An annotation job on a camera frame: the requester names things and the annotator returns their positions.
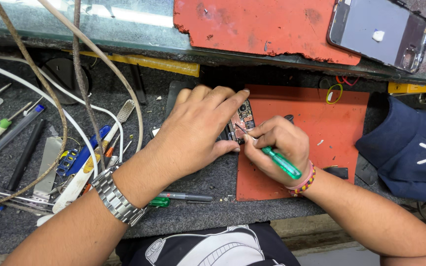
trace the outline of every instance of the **beaded bracelet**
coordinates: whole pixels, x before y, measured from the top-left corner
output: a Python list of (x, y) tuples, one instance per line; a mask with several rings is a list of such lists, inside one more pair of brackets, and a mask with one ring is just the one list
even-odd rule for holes
[(308, 177), (298, 186), (294, 187), (286, 187), (289, 189), (290, 195), (292, 197), (298, 197), (300, 193), (307, 190), (310, 185), (313, 183), (313, 180), (315, 180), (315, 165), (310, 161), (310, 173), (308, 174)]

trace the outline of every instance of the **bracelet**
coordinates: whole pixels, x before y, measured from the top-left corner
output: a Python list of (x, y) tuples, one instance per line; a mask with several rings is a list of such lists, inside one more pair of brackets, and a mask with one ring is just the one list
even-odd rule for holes
[(315, 174), (316, 174), (316, 170), (315, 170), (315, 165), (309, 160), (310, 162), (310, 172), (308, 174), (308, 177), (305, 178), (305, 180), (294, 187), (287, 187), (286, 188), (289, 190), (290, 195), (292, 197), (298, 197), (299, 193), (303, 193), (305, 190), (307, 190), (310, 185), (313, 183), (313, 180), (315, 180)]
[(93, 182), (100, 199), (116, 219), (134, 226), (147, 212), (149, 205), (144, 208), (136, 208), (122, 195), (116, 187), (111, 174), (123, 163), (117, 163), (106, 168)]

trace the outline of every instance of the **gray marker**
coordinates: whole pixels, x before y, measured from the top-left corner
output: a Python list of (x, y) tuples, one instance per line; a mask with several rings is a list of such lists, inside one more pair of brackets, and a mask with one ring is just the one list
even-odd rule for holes
[(157, 197), (169, 199), (184, 199), (191, 201), (213, 201), (213, 196), (204, 194), (162, 191)]

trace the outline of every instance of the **navy blue cap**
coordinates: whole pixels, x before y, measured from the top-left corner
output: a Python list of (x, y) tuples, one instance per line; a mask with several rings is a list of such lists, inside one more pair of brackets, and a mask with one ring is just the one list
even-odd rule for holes
[(426, 202), (426, 111), (388, 100), (387, 118), (355, 146), (392, 194)]

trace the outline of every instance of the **black shirt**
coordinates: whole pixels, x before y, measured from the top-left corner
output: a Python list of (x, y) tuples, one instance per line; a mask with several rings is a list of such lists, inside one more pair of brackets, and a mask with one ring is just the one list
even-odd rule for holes
[(116, 254), (123, 266), (300, 266), (268, 223), (124, 239)]

